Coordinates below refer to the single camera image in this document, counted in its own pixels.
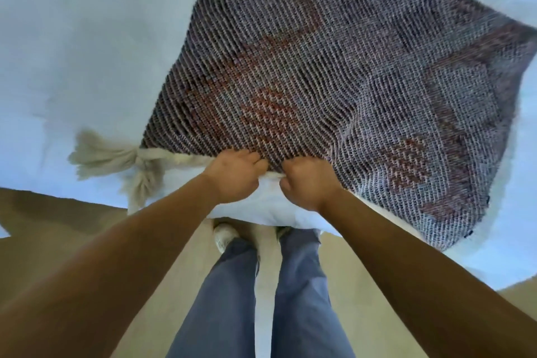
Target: gray pants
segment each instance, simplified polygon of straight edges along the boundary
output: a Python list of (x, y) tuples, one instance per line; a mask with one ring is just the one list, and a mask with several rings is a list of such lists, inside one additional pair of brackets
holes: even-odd
[[(317, 236), (294, 229), (280, 242), (272, 358), (354, 357), (330, 305)], [(234, 239), (205, 278), (167, 357), (255, 357), (256, 273), (256, 249)]]

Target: blue pants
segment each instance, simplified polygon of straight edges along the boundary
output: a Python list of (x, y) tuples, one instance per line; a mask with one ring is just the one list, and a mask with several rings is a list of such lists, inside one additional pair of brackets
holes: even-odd
[[(317, 236), (293, 229), (280, 244), (272, 358), (354, 357), (330, 305)], [(234, 239), (205, 278), (166, 357), (255, 357), (256, 273), (256, 249)]]

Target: white shoe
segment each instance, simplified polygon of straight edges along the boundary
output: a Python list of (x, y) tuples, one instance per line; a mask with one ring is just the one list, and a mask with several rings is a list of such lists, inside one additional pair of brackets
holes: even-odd
[(213, 235), (214, 243), (216, 244), (216, 247), (218, 248), (220, 253), (225, 252), (225, 249), (228, 247), (232, 240), (241, 237), (235, 228), (225, 223), (218, 224), (213, 230)]

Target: floor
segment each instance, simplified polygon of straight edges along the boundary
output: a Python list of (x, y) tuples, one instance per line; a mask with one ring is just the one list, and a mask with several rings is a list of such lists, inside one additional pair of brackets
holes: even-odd
[[(43, 277), (79, 246), (125, 217), (125, 210), (0, 189), (0, 304)], [(273, 297), (281, 261), (270, 227), (254, 225), (262, 260), (256, 284), (256, 350), (270, 356)], [(321, 264), (335, 312), (358, 357), (426, 357), (346, 242), (322, 236)], [(114, 358), (164, 357), (219, 253), (204, 222), (132, 322)], [(502, 295), (537, 319), (537, 276)]]

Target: bed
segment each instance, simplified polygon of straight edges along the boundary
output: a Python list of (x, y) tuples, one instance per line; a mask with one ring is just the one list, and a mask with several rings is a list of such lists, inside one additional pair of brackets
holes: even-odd
[[(196, 0), (0, 0), (0, 186), (126, 208), (122, 176), (77, 181), (67, 157), (82, 128), (138, 144), (163, 79), (184, 41)], [(537, 27), (537, 0), (480, 0)], [(526, 71), (518, 114), (485, 219), (446, 253), (494, 289), (537, 273), (537, 60)], [(165, 195), (201, 172), (166, 173)], [(266, 179), (250, 198), (213, 217), (332, 231)], [(405, 222), (394, 222), (411, 230)]]

